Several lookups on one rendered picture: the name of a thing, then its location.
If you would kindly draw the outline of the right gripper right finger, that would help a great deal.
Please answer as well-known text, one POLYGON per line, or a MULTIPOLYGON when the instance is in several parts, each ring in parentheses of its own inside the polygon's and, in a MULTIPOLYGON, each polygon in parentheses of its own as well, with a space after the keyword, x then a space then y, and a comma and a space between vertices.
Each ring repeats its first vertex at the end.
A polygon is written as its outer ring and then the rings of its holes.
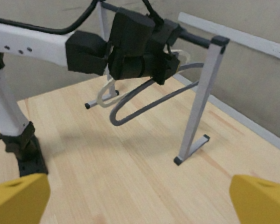
POLYGON ((240 224, 280 224, 280 183, 234 174, 229 196, 240 224))

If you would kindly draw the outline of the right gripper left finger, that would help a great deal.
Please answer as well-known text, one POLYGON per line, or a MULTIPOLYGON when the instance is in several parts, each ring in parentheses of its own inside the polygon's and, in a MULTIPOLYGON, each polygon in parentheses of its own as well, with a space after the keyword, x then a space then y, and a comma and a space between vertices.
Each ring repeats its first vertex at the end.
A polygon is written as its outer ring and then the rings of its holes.
POLYGON ((40 224, 50 194, 46 174, 0 183, 0 224, 40 224))

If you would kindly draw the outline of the grey wire hanger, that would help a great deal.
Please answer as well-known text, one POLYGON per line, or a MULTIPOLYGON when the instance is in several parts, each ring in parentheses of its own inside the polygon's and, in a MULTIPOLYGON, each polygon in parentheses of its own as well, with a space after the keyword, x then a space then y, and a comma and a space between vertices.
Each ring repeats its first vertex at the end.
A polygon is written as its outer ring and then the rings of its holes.
MULTIPOLYGON (((168 54, 172 55, 173 57, 178 59, 179 53, 176 52, 171 52, 170 50, 170 46, 167 45, 167 52, 168 54)), ((187 63, 187 64, 183 64, 183 65, 179 65, 179 68, 177 70, 177 72, 185 70, 185 69, 189 69, 189 68, 195 68, 195 67, 201 67, 203 68, 204 63, 202 62, 192 62, 192 63, 187 63)), ((123 124, 129 122, 130 120, 134 119, 135 117, 139 116, 140 114, 150 110, 151 108, 163 103, 164 101, 192 88, 198 85, 198 81, 191 83, 183 88, 180 88, 154 102, 152 102, 151 104, 139 109, 138 111, 132 113, 131 115, 123 118, 122 120, 117 121, 116 118, 116 114, 117 112, 127 103, 129 102, 133 97, 135 97, 137 94, 139 94, 141 91, 143 91, 144 89, 146 89, 147 87, 149 87, 150 85, 156 83, 151 79, 149 79, 148 81, 146 81, 145 83, 141 84, 140 86, 138 86, 136 89, 134 89, 132 92, 130 92, 127 96, 125 96, 110 112, 109 115, 109 121, 112 125, 118 127, 118 126, 122 126, 123 124)))

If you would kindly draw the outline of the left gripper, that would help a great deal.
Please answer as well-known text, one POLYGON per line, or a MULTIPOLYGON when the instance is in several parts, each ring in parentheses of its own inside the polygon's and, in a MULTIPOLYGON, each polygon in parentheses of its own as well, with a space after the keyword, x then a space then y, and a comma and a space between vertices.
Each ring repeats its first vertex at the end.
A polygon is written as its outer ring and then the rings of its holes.
POLYGON ((150 77, 160 86, 164 85, 165 80, 177 73, 181 62, 164 51, 160 58, 156 58, 152 52, 144 52, 140 59, 142 69, 137 78, 150 77))

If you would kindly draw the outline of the grey metal rack with black rail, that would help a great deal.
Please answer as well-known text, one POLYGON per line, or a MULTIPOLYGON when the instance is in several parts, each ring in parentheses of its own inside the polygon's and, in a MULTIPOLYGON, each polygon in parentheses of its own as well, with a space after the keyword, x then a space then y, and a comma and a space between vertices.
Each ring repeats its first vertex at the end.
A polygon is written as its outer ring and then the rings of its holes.
MULTIPOLYGON (((99 27, 101 38, 108 42, 109 40, 109 30, 107 21, 107 12, 116 13, 118 7, 104 3, 105 0, 98 0, 97 2, 97 12, 99 19, 99 27)), ((195 141, 193 144, 193 139, 196 134, 200 119, 202 117, 206 102, 208 100, 211 88, 213 86, 216 74, 218 72, 221 60, 223 58, 225 49, 229 42, 229 38, 217 35, 212 37, 211 40, 190 34, 188 32, 182 31, 178 37, 184 41, 207 49, 207 55, 183 135, 182 143, 178 156, 173 159, 173 162, 179 166, 187 158, 189 158, 193 153, 195 153, 199 148, 201 148, 210 139, 209 136, 204 134, 201 138, 195 141)), ((119 96, 119 92, 115 90, 115 85, 113 84, 108 88, 109 94, 102 96, 102 102, 108 101, 116 96, 119 96)))

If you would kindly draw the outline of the cream hanger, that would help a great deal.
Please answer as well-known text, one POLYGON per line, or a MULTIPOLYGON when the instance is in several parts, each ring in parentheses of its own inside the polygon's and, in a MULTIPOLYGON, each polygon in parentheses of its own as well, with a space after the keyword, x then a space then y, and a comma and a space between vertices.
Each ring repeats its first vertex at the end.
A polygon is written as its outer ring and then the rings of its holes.
MULTIPOLYGON (((171 52, 178 52, 179 55, 182 55, 182 56, 185 56, 186 57, 186 63, 189 63, 190 62, 190 54, 185 52, 185 51, 181 51, 181 50, 171 50, 171 52)), ((97 104, 101 107, 101 108, 108 108, 114 104, 116 104, 117 102, 121 101, 125 96, 127 96, 130 92, 132 92, 134 89, 118 96, 117 98, 107 102, 107 103, 103 103, 102 102, 102 95, 106 92, 106 90, 112 86, 114 83, 116 82, 116 80, 114 80, 113 78, 111 78, 106 84, 103 85, 103 87, 97 92, 97 95, 96 95, 96 102, 97 104)))

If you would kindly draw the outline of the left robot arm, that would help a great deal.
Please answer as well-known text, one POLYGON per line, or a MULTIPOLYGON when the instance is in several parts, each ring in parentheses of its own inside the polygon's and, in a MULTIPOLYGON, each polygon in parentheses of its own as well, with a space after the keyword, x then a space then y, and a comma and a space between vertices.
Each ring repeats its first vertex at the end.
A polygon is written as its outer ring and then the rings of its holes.
POLYGON ((178 23, 124 8, 118 8, 114 15, 108 42, 79 30, 58 34, 0 22, 0 140, 4 152, 15 155, 19 178, 42 174, 44 167, 32 121, 23 115, 8 86, 3 53, 99 76, 108 63, 114 80, 134 79, 141 73, 144 52, 160 58, 165 44, 172 47, 182 30, 178 23))

